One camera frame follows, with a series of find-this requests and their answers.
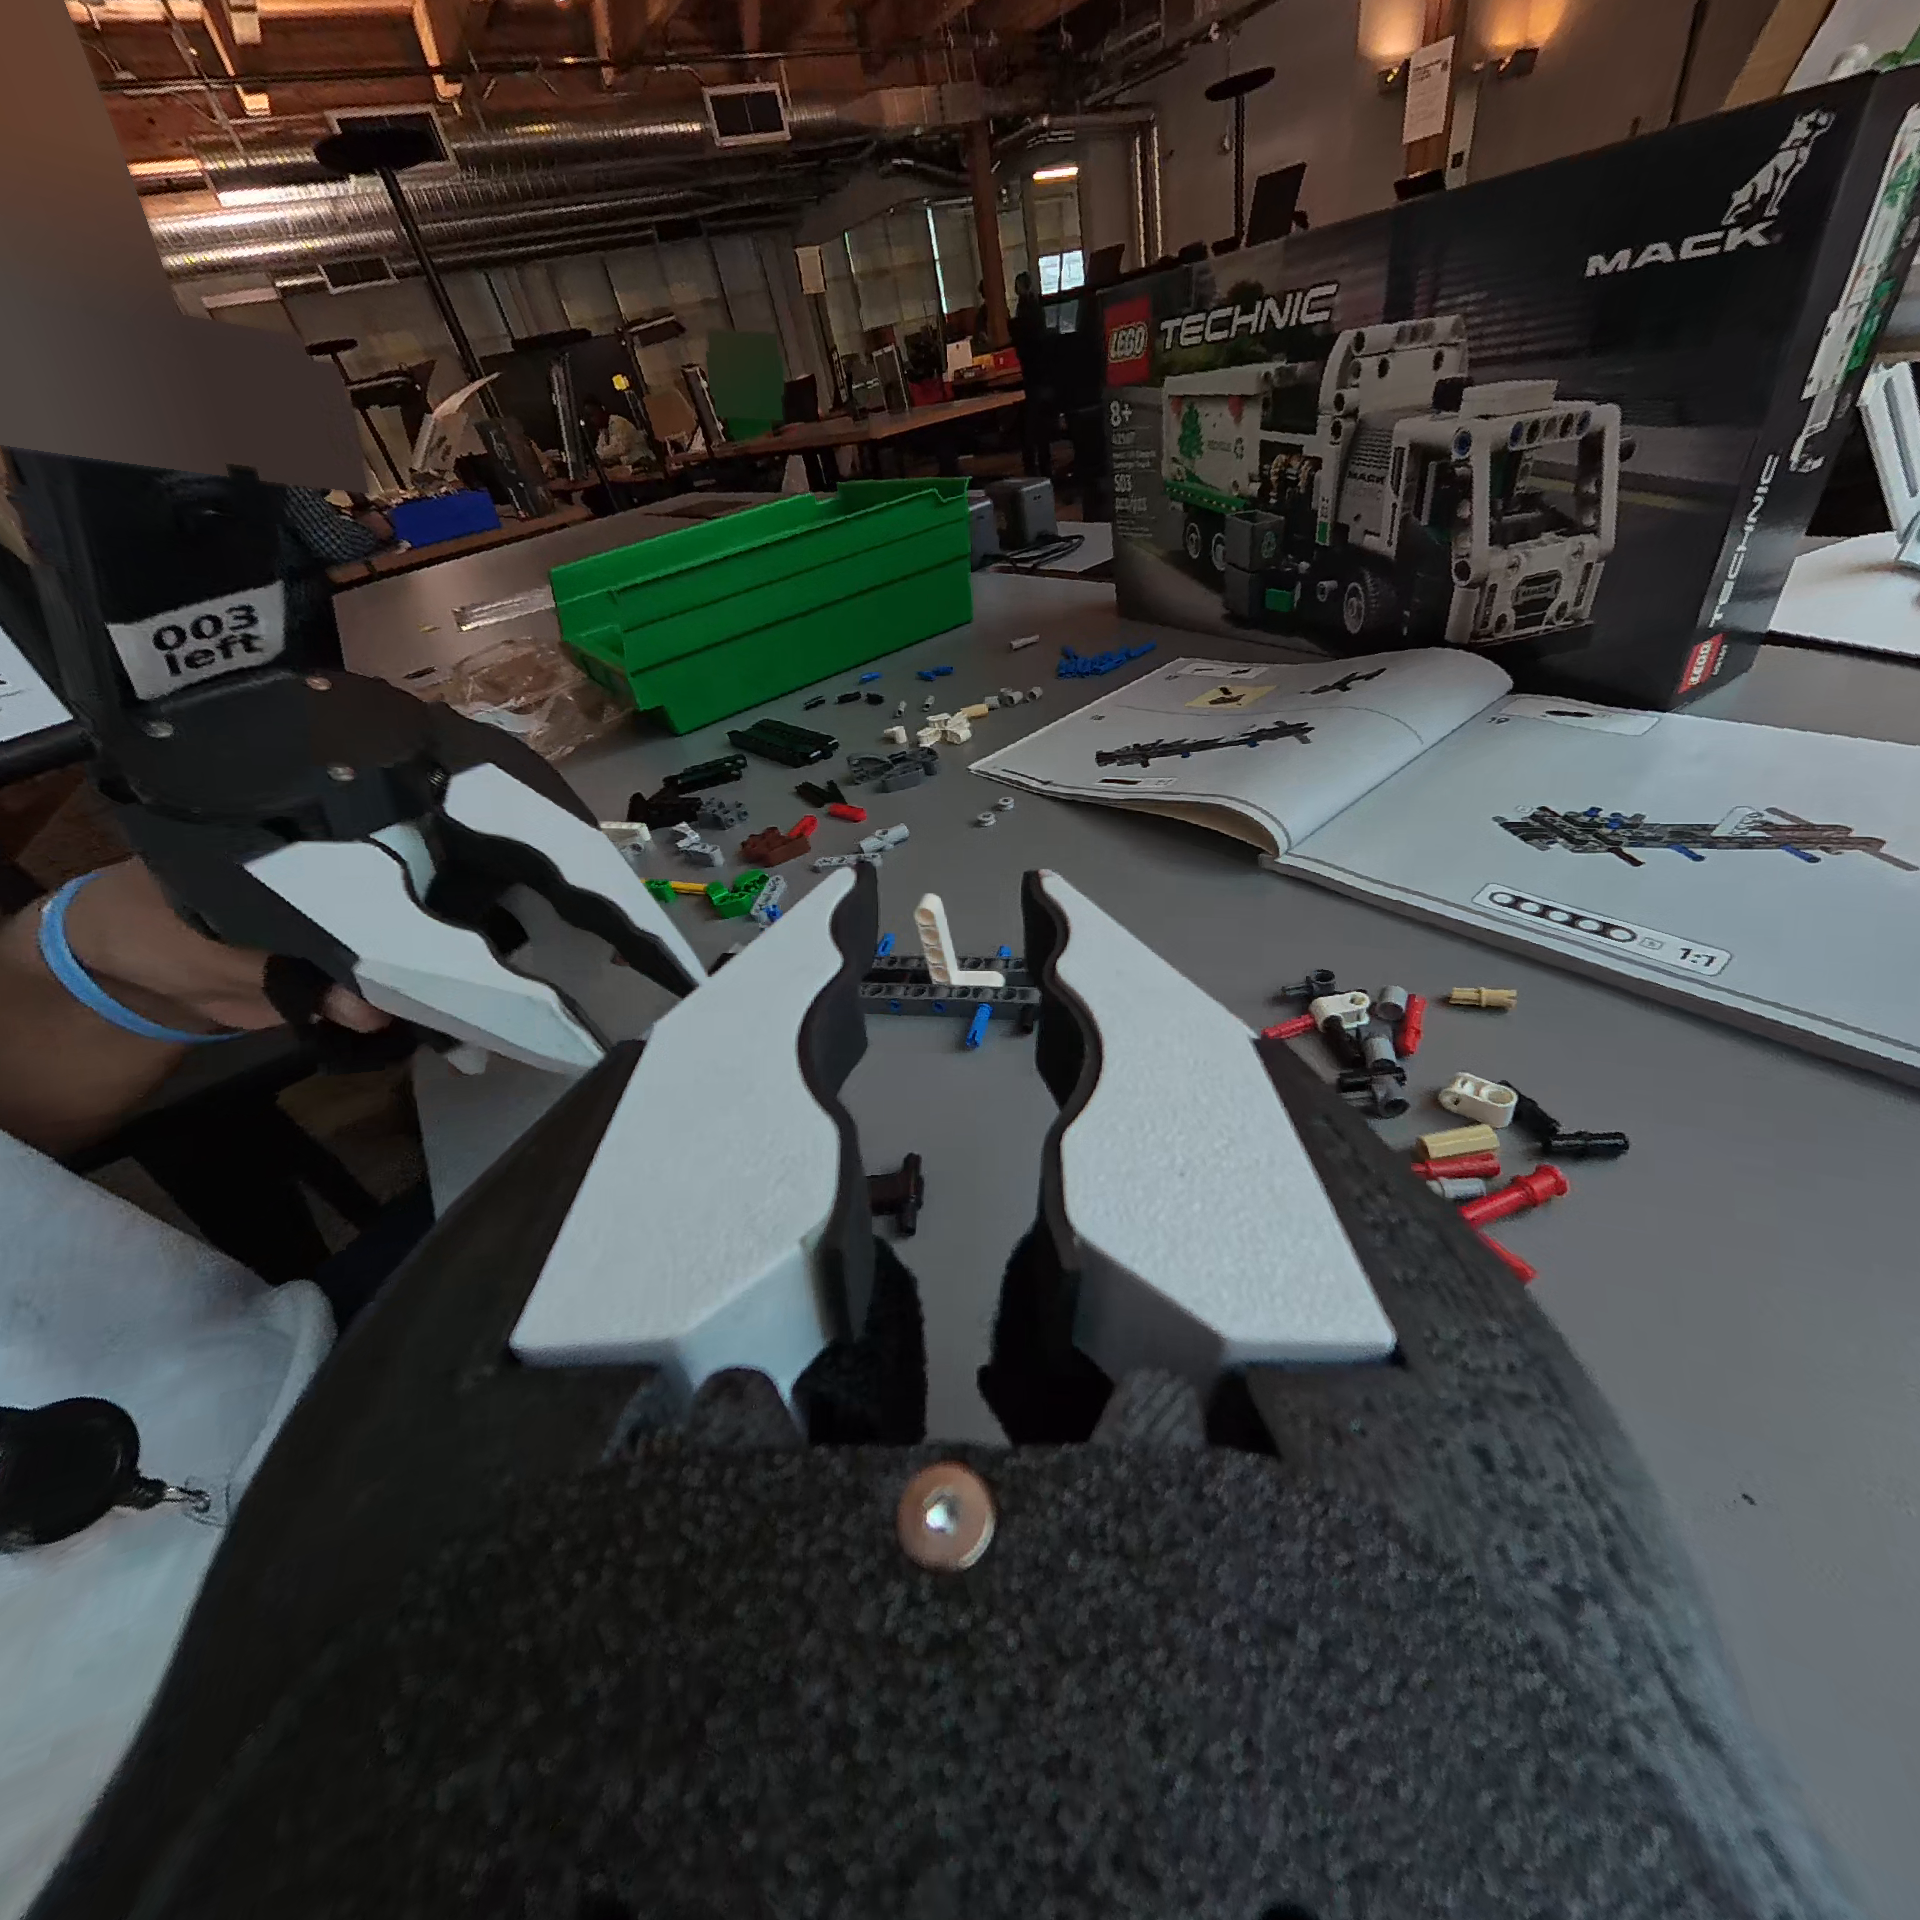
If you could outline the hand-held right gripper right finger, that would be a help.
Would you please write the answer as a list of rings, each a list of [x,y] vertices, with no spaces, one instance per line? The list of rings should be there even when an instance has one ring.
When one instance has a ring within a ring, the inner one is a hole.
[[[1055,870],[1020,881],[1055,1103],[1039,1250],[1099,1371],[1385,1362],[1396,1333],[1254,1032]]]

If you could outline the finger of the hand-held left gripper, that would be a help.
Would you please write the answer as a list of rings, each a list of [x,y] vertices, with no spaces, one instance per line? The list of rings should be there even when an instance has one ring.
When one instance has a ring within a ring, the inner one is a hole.
[[[544,777],[498,762],[405,762],[400,791],[420,853],[406,853],[420,906],[479,929],[518,973],[560,1000],[590,1000],[603,973],[633,972],[671,1000],[704,969],[628,857]]]
[[[290,844],[246,877],[349,948],[362,1003],[529,1069],[586,1070],[603,1043],[554,986],[510,972],[479,929],[429,915],[399,853],[380,844]]]

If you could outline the long grey lego chassis assembly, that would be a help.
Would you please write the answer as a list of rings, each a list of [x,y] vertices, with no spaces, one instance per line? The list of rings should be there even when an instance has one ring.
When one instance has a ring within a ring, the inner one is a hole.
[[[1012,947],[965,956],[949,926],[943,896],[915,906],[919,948],[876,944],[857,982],[857,1010],[868,1018],[937,1018],[960,1025],[962,1048],[981,1048],[986,1034],[1032,1038],[1039,1027],[1039,986]]]

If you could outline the person's left forearm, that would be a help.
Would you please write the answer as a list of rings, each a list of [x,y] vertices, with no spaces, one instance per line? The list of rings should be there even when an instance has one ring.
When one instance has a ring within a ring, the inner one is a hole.
[[[191,1052],[112,1027],[55,984],[37,912],[2,924],[2,1133],[68,1155],[110,1137]]]

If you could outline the spread of mixed lego pieces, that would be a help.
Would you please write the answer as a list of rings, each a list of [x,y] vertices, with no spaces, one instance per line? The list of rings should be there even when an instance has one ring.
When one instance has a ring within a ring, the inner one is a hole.
[[[1043,701],[1039,684],[1005,684],[972,701],[943,701],[949,667],[920,674],[924,700],[885,701],[881,674],[806,700],[798,717],[761,715],[732,727],[719,753],[635,791],[603,834],[631,861],[676,857],[694,877],[648,877],[672,906],[704,898],[723,920],[775,924],[785,869],[881,866],[909,829],[891,826],[884,799],[924,791],[1008,712]]]

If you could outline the pile of red tan lego pins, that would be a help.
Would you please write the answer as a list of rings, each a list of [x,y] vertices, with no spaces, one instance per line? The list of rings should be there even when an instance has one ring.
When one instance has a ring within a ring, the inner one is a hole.
[[[1316,1043],[1332,1065],[1332,1092],[1390,1137],[1408,1179],[1439,1197],[1502,1267],[1533,1285],[1539,1269],[1497,1238],[1502,1223],[1572,1189],[1577,1164],[1615,1164],[1631,1141],[1618,1127],[1568,1127],[1533,1092],[1497,1076],[1455,1069],[1436,1087],[1417,1078],[1432,1000],[1407,984],[1364,989],[1316,969],[1286,982],[1262,1039]]]

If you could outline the lego instruction booklet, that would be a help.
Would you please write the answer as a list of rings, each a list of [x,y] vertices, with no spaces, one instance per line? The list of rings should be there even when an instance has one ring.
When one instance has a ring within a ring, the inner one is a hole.
[[[1916,748],[1513,692],[1452,650],[1174,659],[975,762],[1916,1085]]]

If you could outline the lego truck set box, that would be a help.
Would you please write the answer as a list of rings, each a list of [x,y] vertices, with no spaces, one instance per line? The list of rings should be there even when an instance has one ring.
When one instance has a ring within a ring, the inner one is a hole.
[[[1099,299],[1118,612],[1687,707],[1772,619],[1916,255],[1916,69]]]

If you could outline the person's left hand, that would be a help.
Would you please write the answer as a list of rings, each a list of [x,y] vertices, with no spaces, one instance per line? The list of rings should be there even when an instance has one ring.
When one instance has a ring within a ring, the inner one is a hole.
[[[63,926],[84,973],[159,1025],[206,1032],[285,1025],[266,995],[270,952],[228,947],[189,924],[138,857],[91,875],[68,903]]]

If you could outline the clear plastic bag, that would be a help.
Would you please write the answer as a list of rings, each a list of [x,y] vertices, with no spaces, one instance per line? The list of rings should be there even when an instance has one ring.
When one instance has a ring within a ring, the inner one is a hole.
[[[564,641],[498,641],[451,667],[399,674],[396,684],[510,734],[554,764],[620,734],[633,717],[631,697],[586,674]]]

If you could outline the green panel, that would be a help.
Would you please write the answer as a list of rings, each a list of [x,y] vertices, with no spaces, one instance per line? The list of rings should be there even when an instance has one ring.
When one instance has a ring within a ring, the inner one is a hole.
[[[726,440],[745,441],[782,424],[785,363],[775,331],[709,331],[709,394]]]

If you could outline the long wooden table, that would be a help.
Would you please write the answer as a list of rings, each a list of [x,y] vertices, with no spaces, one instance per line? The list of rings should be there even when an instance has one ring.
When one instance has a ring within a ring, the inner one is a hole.
[[[719,441],[709,448],[713,462],[782,462],[807,451],[829,448],[876,448],[901,440],[949,440],[962,424],[996,419],[999,414],[1012,414],[1024,405],[1020,388],[1005,391],[981,391],[965,398],[949,398],[943,405],[910,406],[901,414],[868,414],[862,419],[829,417],[812,424],[791,424],[775,429],[768,435],[755,435],[745,441]]]

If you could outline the grey power adapter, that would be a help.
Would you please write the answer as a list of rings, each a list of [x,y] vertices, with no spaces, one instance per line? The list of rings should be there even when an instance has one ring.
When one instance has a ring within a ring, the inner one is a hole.
[[[972,571],[996,564],[1046,568],[1068,558],[1081,535],[1060,525],[1055,490],[1046,480],[1008,475],[969,490]]]

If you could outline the black floor lamp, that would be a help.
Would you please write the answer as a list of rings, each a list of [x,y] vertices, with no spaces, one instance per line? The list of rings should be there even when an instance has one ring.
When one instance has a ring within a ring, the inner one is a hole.
[[[422,126],[350,119],[341,133],[328,133],[326,137],[317,140],[317,166],[322,166],[328,177],[380,181],[393,207],[396,226],[406,252],[412,255],[412,262],[420,267],[420,278],[427,283],[427,292],[444,323],[455,354],[459,356],[468,379],[479,381],[476,402],[481,405],[484,419],[489,419],[484,440],[496,451],[502,451],[505,448],[505,426],[502,426],[505,409],[489,388],[489,375],[479,363],[479,354],[474,350],[468,337],[468,326],[448,296],[448,284],[427,248],[422,228],[400,185],[405,172],[422,163],[433,163],[436,158],[437,158],[437,140],[429,133],[422,133]]]

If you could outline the black badge reel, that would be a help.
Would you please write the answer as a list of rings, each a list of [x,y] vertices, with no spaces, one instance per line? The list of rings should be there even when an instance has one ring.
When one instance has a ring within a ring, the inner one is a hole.
[[[211,1495],[145,1475],[140,1432],[120,1402],[2,1407],[2,1550],[75,1538],[112,1509],[156,1507],[205,1518]]]

